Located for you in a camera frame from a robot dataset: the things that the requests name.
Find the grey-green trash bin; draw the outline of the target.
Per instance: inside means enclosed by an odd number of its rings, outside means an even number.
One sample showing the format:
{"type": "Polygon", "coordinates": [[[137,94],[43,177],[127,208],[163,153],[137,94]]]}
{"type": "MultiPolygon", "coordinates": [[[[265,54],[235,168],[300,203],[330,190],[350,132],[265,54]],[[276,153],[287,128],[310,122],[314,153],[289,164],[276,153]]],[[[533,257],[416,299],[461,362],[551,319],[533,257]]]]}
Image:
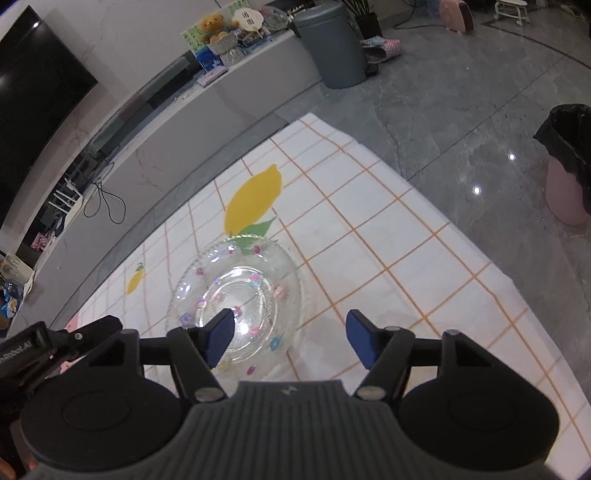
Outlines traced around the grey-green trash bin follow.
{"type": "Polygon", "coordinates": [[[329,2],[294,16],[304,47],[329,89],[345,89],[367,79],[368,62],[346,6],[329,2]]]}

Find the long white tv cabinet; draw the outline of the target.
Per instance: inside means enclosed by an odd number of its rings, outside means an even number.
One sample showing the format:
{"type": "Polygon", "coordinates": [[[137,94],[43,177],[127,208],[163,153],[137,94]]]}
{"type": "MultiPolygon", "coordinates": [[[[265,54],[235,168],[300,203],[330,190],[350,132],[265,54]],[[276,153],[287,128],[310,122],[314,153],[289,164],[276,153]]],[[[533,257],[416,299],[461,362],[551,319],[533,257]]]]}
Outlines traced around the long white tv cabinet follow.
{"type": "Polygon", "coordinates": [[[32,290],[11,328],[67,323],[99,285],[167,215],[200,165],[232,140],[252,148],[283,127],[276,109],[314,86],[320,74],[293,32],[276,37],[211,85],[194,86],[155,116],[113,159],[102,184],[111,208],[78,213],[34,270],[32,290]]]}

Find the pink small heater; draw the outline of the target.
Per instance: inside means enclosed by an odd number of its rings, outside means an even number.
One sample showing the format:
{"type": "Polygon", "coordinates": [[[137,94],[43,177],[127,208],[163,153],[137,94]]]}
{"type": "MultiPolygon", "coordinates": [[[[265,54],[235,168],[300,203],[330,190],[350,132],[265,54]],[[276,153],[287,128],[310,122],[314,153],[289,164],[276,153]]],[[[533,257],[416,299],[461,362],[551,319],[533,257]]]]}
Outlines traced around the pink small heater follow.
{"type": "Polygon", "coordinates": [[[463,0],[441,0],[439,14],[444,25],[454,32],[466,34],[474,30],[474,20],[468,4],[463,0]]]}

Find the checked lemon picnic mat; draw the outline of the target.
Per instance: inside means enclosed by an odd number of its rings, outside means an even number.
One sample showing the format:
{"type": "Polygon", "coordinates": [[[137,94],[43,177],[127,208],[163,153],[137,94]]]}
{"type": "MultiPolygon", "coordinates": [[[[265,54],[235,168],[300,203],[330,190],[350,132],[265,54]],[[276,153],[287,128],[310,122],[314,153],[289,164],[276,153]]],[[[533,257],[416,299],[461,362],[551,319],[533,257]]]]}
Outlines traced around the checked lemon picnic mat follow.
{"type": "Polygon", "coordinates": [[[420,337],[457,329],[552,401],[560,427],[549,466],[565,479],[589,468],[589,402],[514,282],[377,155],[313,114],[181,205],[101,282],[70,327],[111,314],[146,337],[163,335],[189,264],[246,226],[286,249],[303,281],[297,340],[267,343],[279,355],[270,378],[338,379],[353,390],[365,370],[346,341],[352,309],[420,337]]]}

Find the black television screen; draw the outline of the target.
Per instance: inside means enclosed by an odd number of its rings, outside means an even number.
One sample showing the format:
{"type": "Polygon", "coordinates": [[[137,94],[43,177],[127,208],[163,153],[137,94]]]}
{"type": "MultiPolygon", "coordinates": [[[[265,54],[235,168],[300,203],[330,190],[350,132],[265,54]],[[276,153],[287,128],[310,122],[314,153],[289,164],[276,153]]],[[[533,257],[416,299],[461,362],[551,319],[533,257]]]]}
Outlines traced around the black television screen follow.
{"type": "Polygon", "coordinates": [[[97,80],[27,7],[1,39],[1,217],[97,80]]]}

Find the brown teddy bear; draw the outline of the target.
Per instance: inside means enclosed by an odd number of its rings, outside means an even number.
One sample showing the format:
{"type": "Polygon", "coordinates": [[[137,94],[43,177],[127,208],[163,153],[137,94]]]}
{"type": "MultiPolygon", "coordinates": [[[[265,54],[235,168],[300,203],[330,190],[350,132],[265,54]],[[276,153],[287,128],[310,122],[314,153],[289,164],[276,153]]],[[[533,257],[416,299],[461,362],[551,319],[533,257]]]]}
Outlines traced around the brown teddy bear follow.
{"type": "Polygon", "coordinates": [[[221,13],[212,13],[201,19],[197,24],[200,32],[199,41],[211,44],[228,35],[228,28],[221,13]]]}

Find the white wifi router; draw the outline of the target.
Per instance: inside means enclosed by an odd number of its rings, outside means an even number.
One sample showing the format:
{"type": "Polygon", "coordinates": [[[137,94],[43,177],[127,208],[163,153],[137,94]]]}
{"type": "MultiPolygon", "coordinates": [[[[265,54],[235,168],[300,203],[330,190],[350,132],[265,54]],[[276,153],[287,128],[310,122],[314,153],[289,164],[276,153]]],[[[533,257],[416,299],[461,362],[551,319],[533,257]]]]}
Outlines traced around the white wifi router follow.
{"type": "Polygon", "coordinates": [[[84,197],[76,185],[67,178],[61,179],[49,195],[46,203],[64,215],[75,214],[82,206],[84,197]]]}

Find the pink bin black bag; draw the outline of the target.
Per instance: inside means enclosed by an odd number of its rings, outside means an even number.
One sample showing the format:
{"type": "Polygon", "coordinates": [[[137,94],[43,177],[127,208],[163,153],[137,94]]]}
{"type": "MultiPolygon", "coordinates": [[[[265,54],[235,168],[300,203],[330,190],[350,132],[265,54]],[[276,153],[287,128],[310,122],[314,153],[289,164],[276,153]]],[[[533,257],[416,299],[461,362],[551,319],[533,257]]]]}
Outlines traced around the pink bin black bag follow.
{"type": "Polygon", "coordinates": [[[590,221],[590,107],[554,107],[533,138],[549,155],[545,198],[562,223],[579,226],[590,221]]]}

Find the clear glass sticker plate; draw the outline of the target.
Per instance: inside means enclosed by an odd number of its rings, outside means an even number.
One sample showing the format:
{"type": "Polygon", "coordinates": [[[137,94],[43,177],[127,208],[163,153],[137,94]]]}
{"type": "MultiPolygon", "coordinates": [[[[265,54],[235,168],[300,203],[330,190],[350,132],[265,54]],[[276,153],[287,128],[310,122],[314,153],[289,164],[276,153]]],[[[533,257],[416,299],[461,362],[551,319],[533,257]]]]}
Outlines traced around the clear glass sticker plate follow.
{"type": "Polygon", "coordinates": [[[276,240],[242,234],[206,248],[177,282],[166,328],[204,327],[223,309],[235,318],[235,334],[214,372],[263,379],[280,366],[304,316],[297,265],[276,240]]]}

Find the white small stool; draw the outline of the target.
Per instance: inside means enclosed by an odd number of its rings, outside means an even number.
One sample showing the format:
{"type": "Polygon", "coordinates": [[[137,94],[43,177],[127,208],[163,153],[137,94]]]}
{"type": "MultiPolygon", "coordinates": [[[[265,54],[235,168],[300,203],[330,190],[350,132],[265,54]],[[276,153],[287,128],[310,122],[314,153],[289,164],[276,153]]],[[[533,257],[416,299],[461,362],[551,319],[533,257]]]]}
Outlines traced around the white small stool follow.
{"type": "Polygon", "coordinates": [[[524,0],[496,0],[494,5],[494,19],[501,17],[512,18],[516,20],[518,26],[529,23],[528,3],[524,0]]]}

